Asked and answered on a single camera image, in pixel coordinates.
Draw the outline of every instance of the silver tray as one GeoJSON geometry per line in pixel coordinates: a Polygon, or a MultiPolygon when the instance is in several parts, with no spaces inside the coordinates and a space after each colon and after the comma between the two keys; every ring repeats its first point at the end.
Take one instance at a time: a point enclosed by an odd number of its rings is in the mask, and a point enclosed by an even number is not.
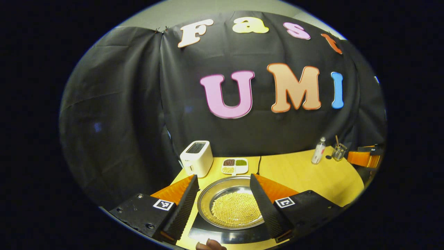
{"type": "Polygon", "coordinates": [[[213,202],[226,194],[230,193],[248,193],[251,194],[250,189],[250,176],[238,175],[231,176],[227,178],[220,179],[218,181],[213,182],[208,187],[206,187],[199,196],[198,199],[198,211],[199,214],[210,224],[224,228],[224,229],[232,229],[232,230],[240,230],[247,229],[257,225],[264,223],[264,219],[262,215],[259,216],[256,220],[239,224],[236,226],[229,226],[227,223],[224,223],[217,219],[211,213],[211,208],[213,206],[213,202]]]}

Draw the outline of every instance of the wooden table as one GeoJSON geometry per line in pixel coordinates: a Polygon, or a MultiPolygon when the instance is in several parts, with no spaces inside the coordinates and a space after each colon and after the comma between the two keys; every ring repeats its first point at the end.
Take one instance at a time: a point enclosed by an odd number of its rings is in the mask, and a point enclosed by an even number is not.
{"type": "MultiPolygon", "coordinates": [[[[296,153],[262,156],[259,173],[263,177],[279,182],[298,192],[313,190],[336,205],[343,207],[351,203],[364,190],[364,183],[357,171],[347,160],[342,159],[341,161],[335,161],[334,159],[326,159],[325,155],[331,155],[332,151],[333,147],[326,147],[324,156],[317,165],[311,163],[314,149],[296,153]]],[[[230,176],[221,172],[222,163],[226,158],[229,157],[214,157],[208,174],[198,179],[201,190],[219,179],[230,176]]],[[[243,175],[249,176],[252,173],[257,173],[260,157],[243,158],[248,160],[249,165],[248,172],[243,175]]],[[[172,184],[187,176],[185,170],[182,169],[172,184]]],[[[196,200],[194,201],[195,204],[197,204],[197,199],[201,192],[202,191],[198,191],[196,200]]],[[[177,241],[176,245],[194,250],[198,241],[205,244],[206,238],[196,240],[188,237],[197,213],[197,205],[195,205],[186,223],[182,237],[177,241]]],[[[223,246],[229,250],[261,250],[276,245],[278,244],[274,239],[248,244],[223,244],[223,246]]]]}

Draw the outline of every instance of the glass cup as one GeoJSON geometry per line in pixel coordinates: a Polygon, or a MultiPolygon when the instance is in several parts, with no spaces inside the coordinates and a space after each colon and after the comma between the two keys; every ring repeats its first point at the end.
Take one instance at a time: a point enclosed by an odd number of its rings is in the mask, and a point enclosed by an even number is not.
{"type": "Polygon", "coordinates": [[[347,147],[344,146],[342,143],[339,143],[339,146],[336,145],[333,149],[332,158],[336,161],[342,160],[344,158],[345,151],[347,150],[347,147]]]}

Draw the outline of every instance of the finger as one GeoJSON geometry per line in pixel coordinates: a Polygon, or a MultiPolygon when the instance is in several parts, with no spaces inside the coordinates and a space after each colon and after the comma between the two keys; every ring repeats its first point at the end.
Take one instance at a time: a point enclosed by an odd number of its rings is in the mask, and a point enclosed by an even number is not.
{"type": "Polygon", "coordinates": [[[198,242],[196,245],[196,250],[212,250],[212,249],[209,246],[198,242]]]}
{"type": "Polygon", "coordinates": [[[206,241],[206,245],[211,247],[211,249],[213,249],[213,250],[222,250],[221,244],[215,240],[212,240],[212,239],[208,239],[206,241]]]}

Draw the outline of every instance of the orange object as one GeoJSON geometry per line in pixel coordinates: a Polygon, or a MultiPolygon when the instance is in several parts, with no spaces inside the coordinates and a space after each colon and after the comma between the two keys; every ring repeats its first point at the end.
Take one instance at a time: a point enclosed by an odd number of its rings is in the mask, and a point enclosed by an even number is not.
{"type": "Polygon", "coordinates": [[[265,194],[270,199],[271,203],[274,203],[275,200],[289,197],[299,193],[291,188],[288,188],[282,184],[279,184],[275,181],[272,181],[255,173],[253,175],[254,177],[256,177],[262,189],[265,191],[265,194]]]}
{"type": "Polygon", "coordinates": [[[276,88],[276,102],[271,106],[271,111],[274,113],[289,111],[291,105],[287,101],[287,96],[290,97],[295,109],[299,109],[304,96],[305,101],[302,107],[305,110],[314,110],[321,107],[317,80],[319,76],[318,68],[305,66],[300,80],[296,78],[293,71],[285,63],[271,63],[267,66],[267,70],[273,74],[276,88]]]}
{"type": "Polygon", "coordinates": [[[342,55],[342,50],[340,50],[337,46],[336,46],[336,42],[327,34],[321,34],[321,36],[325,37],[325,39],[327,39],[327,42],[329,43],[330,47],[332,47],[332,49],[334,51],[336,51],[338,54],[342,55]]]}
{"type": "Polygon", "coordinates": [[[165,238],[167,238],[167,239],[169,239],[169,240],[171,240],[171,241],[174,241],[174,239],[173,239],[170,235],[168,235],[167,233],[165,233],[164,231],[160,231],[160,234],[161,234],[163,237],[165,237],[165,238]]]}
{"type": "Polygon", "coordinates": [[[380,155],[370,155],[370,152],[349,152],[347,161],[367,168],[376,168],[380,155]]]}
{"type": "Polygon", "coordinates": [[[194,175],[190,175],[185,179],[171,184],[168,187],[155,192],[151,196],[165,201],[174,202],[176,203],[176,205],[179,205],[180,199],[182,199],[182,196],[185,193],[186,188],[190,184],[193,176],[194,175]]]}

